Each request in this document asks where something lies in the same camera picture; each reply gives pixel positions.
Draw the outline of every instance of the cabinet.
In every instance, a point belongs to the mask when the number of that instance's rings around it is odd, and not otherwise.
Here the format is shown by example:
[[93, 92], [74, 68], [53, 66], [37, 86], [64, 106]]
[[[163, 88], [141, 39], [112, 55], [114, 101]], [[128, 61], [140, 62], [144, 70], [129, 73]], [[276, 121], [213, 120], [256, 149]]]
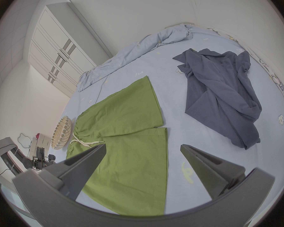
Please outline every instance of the cabinet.
[[30, 43], [29, 63], [71, 97], [80, 76], [109, 56], [67, 3], [45, 6]]

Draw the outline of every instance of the woven basket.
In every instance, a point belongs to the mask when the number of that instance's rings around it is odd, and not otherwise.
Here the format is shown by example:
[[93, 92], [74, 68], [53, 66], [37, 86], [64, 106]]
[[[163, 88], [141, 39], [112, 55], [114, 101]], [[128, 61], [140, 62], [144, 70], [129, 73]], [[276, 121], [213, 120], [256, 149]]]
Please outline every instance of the woven basket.
[[65, 146], [71, 135], [71, 119], [67, 116], [59, 121], [51, 139], [51, 147], [53, 149], [61, 149]]

